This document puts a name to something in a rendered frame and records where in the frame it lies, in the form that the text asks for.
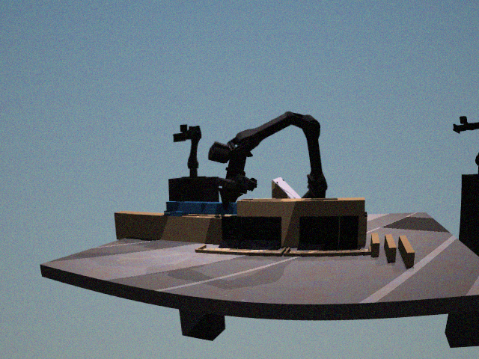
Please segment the blue bar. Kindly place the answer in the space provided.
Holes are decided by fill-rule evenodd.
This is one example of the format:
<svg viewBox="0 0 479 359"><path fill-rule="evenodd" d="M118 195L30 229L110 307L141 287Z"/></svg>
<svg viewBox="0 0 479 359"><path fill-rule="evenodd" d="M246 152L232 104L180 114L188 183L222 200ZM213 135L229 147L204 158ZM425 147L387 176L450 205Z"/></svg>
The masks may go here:
<svg viewBox="0 0 479 359"><path fill-rule="evenodd" d="M237 203L229 203L227 210L223 210L222 203L217 202L192 202L192 201L168 201L167 216L189 215L189 213L204 213L217 215L237 215Z"/></svg>

